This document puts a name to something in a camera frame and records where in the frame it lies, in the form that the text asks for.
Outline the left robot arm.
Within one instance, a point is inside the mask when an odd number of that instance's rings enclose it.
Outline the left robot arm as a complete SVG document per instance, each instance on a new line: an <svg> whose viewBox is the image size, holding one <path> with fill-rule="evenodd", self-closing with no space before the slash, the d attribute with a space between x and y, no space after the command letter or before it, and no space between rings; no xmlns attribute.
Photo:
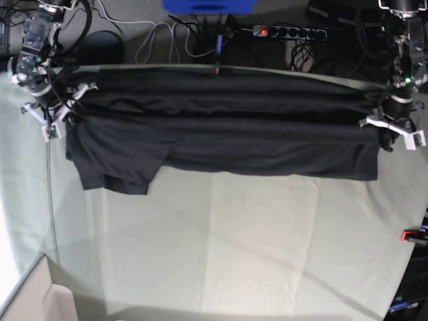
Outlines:
<svg viewBox="0 0 428 321"><path fill-rule="evenodd" d="M427 54L425 28L421 12L427 11L426 1L378 1L384 11L381 30L385 37L386 52L377 55L361 48L365 54L385 62L387 84L377 99L372 114L360 121L360 126L378 128L381 148L393 151L393 144L402 136L407 150L426 147L425 133L411 120L411 113L420 103L415 96L427 83Z"/></svg>

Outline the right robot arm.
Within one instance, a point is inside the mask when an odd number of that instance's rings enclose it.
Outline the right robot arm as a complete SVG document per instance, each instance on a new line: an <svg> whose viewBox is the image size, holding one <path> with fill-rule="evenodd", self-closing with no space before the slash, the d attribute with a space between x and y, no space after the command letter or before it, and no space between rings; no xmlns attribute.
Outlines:
<svg viewBox="0 0 428 321"><path fill-rule="evenodd" d="M59 35L66 11L82 4L86 14L83 31L73 45L63 50ZM65 136L63 123L71 122L82 113L80 100L95 83L66 86L66 77L77 70L76 62L67 62L82 44L92 24L92 9L88 1L38 1L37 9L23 24L21 51L7 66L11 83L18 85L34 99L21 108L41 123L46 142Z"/></svg>

